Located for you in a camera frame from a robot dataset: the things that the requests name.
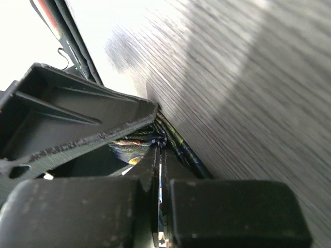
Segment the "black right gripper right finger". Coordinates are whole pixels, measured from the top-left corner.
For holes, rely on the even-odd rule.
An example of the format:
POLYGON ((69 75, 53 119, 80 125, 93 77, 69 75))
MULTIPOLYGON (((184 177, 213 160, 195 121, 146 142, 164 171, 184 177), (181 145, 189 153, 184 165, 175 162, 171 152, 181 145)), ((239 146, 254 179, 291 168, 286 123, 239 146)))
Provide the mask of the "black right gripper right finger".
POLYGON ((268 180, 199 179, 161 154, 169 247, 311 247, 294 192, 268 180))

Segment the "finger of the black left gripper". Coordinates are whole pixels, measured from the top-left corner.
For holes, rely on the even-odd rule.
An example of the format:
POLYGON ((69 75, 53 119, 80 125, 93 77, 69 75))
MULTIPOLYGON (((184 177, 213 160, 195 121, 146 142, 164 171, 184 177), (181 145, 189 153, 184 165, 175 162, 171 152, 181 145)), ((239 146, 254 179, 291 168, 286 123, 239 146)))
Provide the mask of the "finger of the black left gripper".
POLYGON ((122 94, 46 64, 1 92, 1 180, 57 166, 56 156, 103 145, 153 122, 156 102, 122 94))

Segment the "dark patterned necktie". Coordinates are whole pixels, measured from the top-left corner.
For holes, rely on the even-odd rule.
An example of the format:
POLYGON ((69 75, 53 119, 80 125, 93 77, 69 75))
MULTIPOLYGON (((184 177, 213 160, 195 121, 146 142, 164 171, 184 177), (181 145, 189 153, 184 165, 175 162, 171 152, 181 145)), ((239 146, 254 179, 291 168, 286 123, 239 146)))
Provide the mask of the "dark patterned necktie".
POLYGON ((108 146, 117 158, 130 165, 127 174, 139 176, 142 188, 148 194, 150 246, 158 247, 165 240, 159 234, 167 231, 163 216, 168 210, 162 205, 162 193, 168 191, 171 172, 200 179, 211 179, 212 175, 162 113, 157 114, 152 124, 112 141, 108 146))

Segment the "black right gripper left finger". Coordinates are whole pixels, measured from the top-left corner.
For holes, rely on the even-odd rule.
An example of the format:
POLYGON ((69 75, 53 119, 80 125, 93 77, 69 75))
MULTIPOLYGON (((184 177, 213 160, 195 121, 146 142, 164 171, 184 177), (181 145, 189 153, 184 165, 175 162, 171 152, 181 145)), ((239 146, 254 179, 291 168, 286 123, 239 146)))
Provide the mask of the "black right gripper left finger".
POLYGON ((1 247, 157 245, 157 147, 122 176, 23 181, 1 209, 1 247))

